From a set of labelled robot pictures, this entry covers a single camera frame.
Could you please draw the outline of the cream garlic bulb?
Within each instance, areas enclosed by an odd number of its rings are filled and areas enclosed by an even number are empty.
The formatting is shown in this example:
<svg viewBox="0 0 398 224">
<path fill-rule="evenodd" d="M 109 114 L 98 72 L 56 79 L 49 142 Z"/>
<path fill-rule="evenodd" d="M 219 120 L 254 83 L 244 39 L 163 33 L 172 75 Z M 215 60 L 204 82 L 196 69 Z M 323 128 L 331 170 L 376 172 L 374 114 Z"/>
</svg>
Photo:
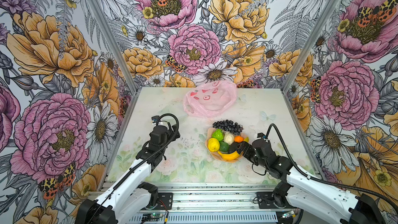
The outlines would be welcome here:
<svg viewBox="0 0 398 224">
<path fill-rule="evenodd" d="M 224 137 L 223 137 L 223 141 L 225 143 L 231 145 L 235 141 L 235 135 L 232 134 L 231 132 L 225 132 L 224 133 Z"/>
</svg>

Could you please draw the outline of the bright green lime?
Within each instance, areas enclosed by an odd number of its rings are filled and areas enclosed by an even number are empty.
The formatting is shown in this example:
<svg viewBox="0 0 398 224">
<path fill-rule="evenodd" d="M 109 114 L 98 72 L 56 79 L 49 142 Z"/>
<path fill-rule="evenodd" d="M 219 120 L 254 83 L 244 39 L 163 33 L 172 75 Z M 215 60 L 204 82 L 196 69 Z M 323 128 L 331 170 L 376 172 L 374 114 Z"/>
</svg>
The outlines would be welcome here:
<svg viewBox="0 0 398 224">
<path fill-rule="evenodd" d="M 211 137 L 222 142 L 224 139 L 224 132 L 221 129 L 217 129 L 212 133 Z"/>
</svg>

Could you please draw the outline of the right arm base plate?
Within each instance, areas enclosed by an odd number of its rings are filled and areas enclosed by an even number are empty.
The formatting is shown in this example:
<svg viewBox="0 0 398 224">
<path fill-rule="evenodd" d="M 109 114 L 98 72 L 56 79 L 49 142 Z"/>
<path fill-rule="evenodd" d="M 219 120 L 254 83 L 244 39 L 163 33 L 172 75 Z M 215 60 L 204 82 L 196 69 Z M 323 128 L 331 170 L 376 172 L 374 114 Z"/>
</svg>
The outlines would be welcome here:
<svg viewBox="0 0 398 224">
<path fill-rule="evenodd" d="M 294 208 L 288 203 L 285 196 L 271 191 L 257 192 L 256 200 L 259 209 Z"/>
</svg>

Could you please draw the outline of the dark purple grape bunch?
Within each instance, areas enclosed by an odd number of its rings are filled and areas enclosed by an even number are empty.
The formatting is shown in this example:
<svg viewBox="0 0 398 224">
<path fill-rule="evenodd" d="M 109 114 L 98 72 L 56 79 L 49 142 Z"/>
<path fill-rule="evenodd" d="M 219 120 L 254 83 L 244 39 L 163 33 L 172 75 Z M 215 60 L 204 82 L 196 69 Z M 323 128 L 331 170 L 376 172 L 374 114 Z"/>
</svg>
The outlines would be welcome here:
<svg viewBox="0 0 398 224">
<path fill-rule="evenodd" d="M 221 129 L 224 132 L 230 132 L 235 136 L 240 136 L 243 126 L 232 120 L 216 121 L 212 124 L 213 128 Z"/>
</svg>

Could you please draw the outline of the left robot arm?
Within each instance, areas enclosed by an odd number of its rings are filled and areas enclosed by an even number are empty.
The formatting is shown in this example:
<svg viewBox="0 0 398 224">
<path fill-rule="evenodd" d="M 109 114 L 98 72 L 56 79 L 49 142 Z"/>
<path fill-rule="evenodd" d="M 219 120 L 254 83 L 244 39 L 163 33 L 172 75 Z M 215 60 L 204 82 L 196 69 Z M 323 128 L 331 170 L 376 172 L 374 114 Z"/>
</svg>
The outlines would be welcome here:
<svg viewBox="0 0 398 224">
<path fill-rule="evenodd" d="M 79 207 L 75 223 L 77 224 L 126 224 L 142 209 L 165 210 L 168 218 L 170 205 L 162 200 L 158 187 L 145 182 L 154 169 L 165 159 L 165 151 L 169 144 L 178 138 L 179 120 L 172 125 L 162 121 L 165 115 L 154 116 L 154 128 L 149 134 L 150 139 L 137 153 L 136 159 L 129 169 L 110 188 L 95 200 L 85 200 Z"/>
</svg>

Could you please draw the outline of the yellow banana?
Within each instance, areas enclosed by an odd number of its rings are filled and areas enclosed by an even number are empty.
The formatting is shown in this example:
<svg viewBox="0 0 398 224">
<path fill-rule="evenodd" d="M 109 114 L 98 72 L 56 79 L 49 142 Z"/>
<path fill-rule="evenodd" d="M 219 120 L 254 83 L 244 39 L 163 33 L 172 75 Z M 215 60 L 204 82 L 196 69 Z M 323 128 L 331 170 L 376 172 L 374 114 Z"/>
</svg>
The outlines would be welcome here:
<svg viewBox="0 0 398 224">
<path fill-rule="evenodd" d="M 245 138 L 245 140 L 243 142 L 248 143 L 249 142 L 249 138 Z M 220 155 L 221 158 L 223 160 L 225 160 L 225 161 L 236 160 L 236 159 L 238 159 L 240 157 L 240 154 L 237 151 L 234 152 L 234 153 L 231 153 L 231 154 L 223 153 L 223 152 L 218 151 L 217 154 Z"/>
</svg>

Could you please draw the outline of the pink plastic bag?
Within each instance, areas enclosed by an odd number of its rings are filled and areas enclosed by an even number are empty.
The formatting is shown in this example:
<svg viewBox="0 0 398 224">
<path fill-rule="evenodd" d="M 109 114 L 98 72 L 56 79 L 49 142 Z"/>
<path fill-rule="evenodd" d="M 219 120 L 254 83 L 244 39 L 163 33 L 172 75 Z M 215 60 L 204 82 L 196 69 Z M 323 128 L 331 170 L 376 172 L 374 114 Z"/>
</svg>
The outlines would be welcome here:
<svg viewBox="0 0 398 224">
<path fill-rule="evenodd" d="M 186 93 L 183 99 L 183 109 L 193 117 L 213 118 L 231 108 L 236 99 L 236 84 L 219 80 L 203 84 Z"/>
</svg>

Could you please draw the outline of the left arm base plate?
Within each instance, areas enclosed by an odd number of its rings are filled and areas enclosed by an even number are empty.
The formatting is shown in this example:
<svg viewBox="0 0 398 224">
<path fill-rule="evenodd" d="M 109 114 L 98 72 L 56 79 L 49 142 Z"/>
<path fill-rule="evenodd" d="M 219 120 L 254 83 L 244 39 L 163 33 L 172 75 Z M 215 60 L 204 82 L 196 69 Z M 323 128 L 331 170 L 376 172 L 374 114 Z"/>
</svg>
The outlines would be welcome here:
<svg viewBox="0 0 398 224">
<path fill-rule="evenodd" d="M 144 202 L 147 203 L 141 211 L 171 210 L 173 206 L 173 193 L 161 192 L 157 194 L 145 193 Z"/>
</svg>

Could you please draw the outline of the pink peach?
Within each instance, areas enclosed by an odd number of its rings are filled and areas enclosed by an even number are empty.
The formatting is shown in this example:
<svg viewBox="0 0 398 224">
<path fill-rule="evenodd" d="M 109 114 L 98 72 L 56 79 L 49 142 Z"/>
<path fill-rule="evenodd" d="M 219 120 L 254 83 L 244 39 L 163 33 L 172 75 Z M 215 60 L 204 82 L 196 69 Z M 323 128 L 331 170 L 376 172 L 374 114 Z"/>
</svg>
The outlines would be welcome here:
<svg viewBox="0 0 398 224">
<path fill-rule="evenodd" d="M 241 143 L 243 142 L 245 139 L 242 136 L 235 136 L 234 137 L 234 142 L 235 143 Z"/>
</svg>

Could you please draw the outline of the black plum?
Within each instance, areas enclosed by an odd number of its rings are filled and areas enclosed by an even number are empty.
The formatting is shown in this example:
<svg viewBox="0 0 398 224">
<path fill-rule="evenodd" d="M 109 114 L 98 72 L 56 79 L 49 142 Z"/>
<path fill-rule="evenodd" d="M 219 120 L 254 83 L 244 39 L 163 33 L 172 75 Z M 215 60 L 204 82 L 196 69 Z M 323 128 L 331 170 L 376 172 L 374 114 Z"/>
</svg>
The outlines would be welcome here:
<svg viewBox="0 0 398 224">
<path fill-rule="evenodd" d="M 228 154 L 231 154 L 231 153 L 236 152 L 236 151 L 239 149 L 239 147 L 240 147 L 240 143 L 236 143 L 236 142 L 232 143 L 232 144 L 229 146 Z"/>
</svg>

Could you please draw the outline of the dark green avocado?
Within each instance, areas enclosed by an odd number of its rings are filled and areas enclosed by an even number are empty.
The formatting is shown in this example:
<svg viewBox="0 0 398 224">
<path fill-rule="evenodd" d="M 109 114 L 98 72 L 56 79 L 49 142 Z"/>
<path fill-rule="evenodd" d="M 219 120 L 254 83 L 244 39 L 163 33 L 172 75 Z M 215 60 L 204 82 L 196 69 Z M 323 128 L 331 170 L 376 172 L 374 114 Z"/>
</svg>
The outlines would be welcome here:
<svg viewBox="0 0 398 224">
<path fill-rule="evenodd" d="M 219 151 L 223 152 L 223 153 L 228 153 L 228 149 L 229 149 L 229 144 L 226 142 L 220 142 L 219 143 L 220 147 L 219 147 Z"/>
</svg>

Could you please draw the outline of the pink scalloped plate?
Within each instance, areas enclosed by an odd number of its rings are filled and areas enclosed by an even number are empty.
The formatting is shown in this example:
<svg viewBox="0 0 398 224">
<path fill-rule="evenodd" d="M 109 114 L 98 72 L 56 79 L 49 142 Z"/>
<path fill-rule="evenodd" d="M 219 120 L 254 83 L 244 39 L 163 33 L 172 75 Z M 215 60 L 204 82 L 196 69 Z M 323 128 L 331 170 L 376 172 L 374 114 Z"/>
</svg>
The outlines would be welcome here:
<svg viewBox="0 0 398 224">
<path fill-rule="evenodd" d="M 245 133 L 233 135 L 222 129 L 209 128 L 205 147 L 210 155 L 219 161 L 235 163 L 243 156 L 238 153 L 242 143 L 249 143 L 249 136 Z"/>
</svg>

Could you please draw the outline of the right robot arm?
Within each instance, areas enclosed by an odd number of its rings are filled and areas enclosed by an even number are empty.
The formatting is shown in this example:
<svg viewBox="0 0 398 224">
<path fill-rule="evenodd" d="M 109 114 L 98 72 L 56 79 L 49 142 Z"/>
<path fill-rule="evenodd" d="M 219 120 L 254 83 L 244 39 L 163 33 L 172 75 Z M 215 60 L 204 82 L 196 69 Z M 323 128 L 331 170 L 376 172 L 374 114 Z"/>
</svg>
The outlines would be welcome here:
<svg viewBox="0 0 398 224">
<path fill-rule="evenodd" d="M 252 144 L 242 142 L 237 152 L 280 181 L 271 193 L 257 194 L 259 208 L 300 208 L 330 224 L 385 223 L 372 197 L 314 177 L 288 156 L 277 155 L 263 133 Z"/>
</svg>

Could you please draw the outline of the yellow lemon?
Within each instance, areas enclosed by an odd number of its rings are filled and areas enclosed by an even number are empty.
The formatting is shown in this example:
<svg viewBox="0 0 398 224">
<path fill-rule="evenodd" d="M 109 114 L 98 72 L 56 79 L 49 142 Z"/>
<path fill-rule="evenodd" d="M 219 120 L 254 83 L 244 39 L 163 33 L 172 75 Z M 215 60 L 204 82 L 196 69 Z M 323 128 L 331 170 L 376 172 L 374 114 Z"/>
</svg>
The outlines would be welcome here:
<svg viewBox="0 0 398 224">
<path fill-rule="evenodd" d="M 208 140 L 207 148 L 210 152 L 218 152 L 220 149 L 220 142 L 216 138 Z"/>
</svg>

